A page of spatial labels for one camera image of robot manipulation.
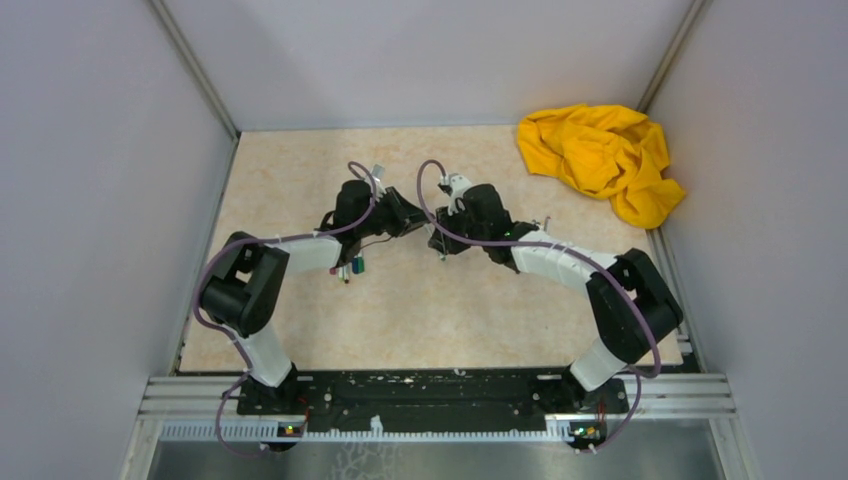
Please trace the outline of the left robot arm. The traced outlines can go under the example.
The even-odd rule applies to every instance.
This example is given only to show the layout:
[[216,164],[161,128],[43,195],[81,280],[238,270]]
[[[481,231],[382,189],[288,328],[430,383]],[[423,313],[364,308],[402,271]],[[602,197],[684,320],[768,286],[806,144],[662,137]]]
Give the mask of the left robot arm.
[[308,234],[260,239],[232,233],[202,276],[195,308],[235,342],[250,379],[262,386],[263,404],[288,413],[298,404],[300,388],[290,380],[295,365],[270,324],[285,277],[345,267],[360,254],[365,238],[403,237],[427,222],[395,188],[349,180],[334,209]]

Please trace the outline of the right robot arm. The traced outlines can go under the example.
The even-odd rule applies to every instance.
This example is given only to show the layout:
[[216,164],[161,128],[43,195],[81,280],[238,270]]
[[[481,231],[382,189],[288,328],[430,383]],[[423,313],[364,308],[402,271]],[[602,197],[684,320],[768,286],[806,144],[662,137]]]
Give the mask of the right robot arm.
[[576,412],[590,411],[602,386],[678,328],[683,312],[655,264],[642,250],[613,255],[551,237],[536,223],[518,222],[491,184],[451,174],[438,186],[449,201],[435,213],[428,242],[442,255],[472,246],[516,273],[534,274],[586,295],[597,339],[564,375],[563,398]]

